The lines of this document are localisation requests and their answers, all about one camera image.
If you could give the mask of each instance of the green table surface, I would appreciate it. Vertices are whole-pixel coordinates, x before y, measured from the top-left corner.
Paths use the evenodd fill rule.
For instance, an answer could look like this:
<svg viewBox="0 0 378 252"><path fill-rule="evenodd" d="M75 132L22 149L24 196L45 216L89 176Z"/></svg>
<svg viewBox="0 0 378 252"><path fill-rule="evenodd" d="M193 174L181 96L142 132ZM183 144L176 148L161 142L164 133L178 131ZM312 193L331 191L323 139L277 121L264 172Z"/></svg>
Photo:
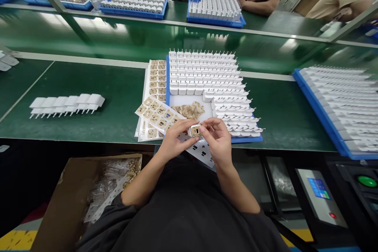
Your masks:
<svg viewBox="0 0 378 252"><path fill-rule="evenodd" d="M148 62L170 48L235 52L243 71L291 74L314 64L367 67L376 49L124 19L0 9L0 44L21 52Z"/></svg>
<svg viewBox="0 0 378 252"><path fill-rule="evenodd" d="M187 11L188 3L169 1L164 20L186 22ZM275 11L270 17L263 17L246 11L242 11L242 14L246 21L243 29L261 32L318 37L322 34L319 31L320 28L328 23L328 21L308 19L284 11Z"/></svg>
<svg viewBox="0 0 378 252"><path fill-rule="evenodd" d="M25 62L15 69L23 73L30 67ZM138 116L134 112L142 101L144 73L144 69L136 68L54 62L0 123L0 137L137 143L134 133ZM263 142L233 144L233 147L335 151L295 82L252 78L245 78L244 82L253 98L251 106L257 107L255 116L262 117L259 126L266 130ZM29 105L36 97L81 93L101 94L105 103L94 114L29 119Z"/></svg>
<svg viewBox="0 0 378 252"><path fill-rule="evenodd" d="M51 64L51 61L20 59L7 72L0 71L0 118Z"/></svg>

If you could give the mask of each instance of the display screen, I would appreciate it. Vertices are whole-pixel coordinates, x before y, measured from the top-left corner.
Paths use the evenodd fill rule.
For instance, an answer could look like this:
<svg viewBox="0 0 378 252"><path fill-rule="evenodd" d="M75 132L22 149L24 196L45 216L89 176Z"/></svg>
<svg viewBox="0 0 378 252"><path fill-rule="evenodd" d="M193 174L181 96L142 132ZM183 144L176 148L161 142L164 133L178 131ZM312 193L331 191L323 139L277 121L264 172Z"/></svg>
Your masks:
<svg viewBox="0 0 378 252"><path fill-rule="evenodd" d="M328 200L331 199L327 192L326 186L321 179L308 178L308 181L310 182L311 188L314 191L316 197Z"/></svg>

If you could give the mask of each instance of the yellow floor marking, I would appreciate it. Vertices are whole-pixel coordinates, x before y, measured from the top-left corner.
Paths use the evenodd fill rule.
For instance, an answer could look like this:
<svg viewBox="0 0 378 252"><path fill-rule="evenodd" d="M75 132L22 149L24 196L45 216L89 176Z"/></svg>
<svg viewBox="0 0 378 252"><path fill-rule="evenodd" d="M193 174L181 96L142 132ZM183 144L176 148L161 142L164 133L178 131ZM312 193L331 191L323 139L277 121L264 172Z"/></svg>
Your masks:
<svg viewBox="0 0 378 252"><path fill-rule="evenodd" d="M38 230L12 230L0 238L0 251L28 251Z"/></svg>
<svg viewBox="0 0 378 252"><path fill-rule="evenodd" d="M291 231L294 232L296 235L298 235L300 238L302 238L305 242L314 241L309 229L296 229L296 230L291 230ZM285 236L283 235L281 236L288 247L295 247L294 244L291 243Z"/></svg>

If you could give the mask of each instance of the person's right hand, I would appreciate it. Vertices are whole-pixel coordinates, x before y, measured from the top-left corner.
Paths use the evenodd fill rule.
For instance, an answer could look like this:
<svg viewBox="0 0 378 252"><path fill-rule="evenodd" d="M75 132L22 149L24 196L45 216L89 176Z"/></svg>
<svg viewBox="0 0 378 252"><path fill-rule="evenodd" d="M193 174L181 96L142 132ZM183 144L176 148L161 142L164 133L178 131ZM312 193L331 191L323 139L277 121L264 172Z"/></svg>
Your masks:
<svg viewBox="0 0 378 252"><path fill-rule="evenodd" d="M222 119L210 118L201 123L200 132L209 144L211 156L219 166L232 165L231 135Z"/></svg>

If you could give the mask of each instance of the green button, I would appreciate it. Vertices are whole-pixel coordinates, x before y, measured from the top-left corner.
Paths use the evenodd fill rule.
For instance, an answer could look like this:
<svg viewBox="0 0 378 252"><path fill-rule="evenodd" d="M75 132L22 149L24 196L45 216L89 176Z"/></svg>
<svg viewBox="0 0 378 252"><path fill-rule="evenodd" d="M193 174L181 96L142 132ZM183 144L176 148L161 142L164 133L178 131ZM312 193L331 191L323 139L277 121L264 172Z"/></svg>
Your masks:
<svg viewBox="0 0 378 252"><path fill-rule="evenodd" d="M360 175L357 177L357 180L362 184L370 188L375 188L378 186L378 183L376 180L374 180L371 177Z"/></svg>

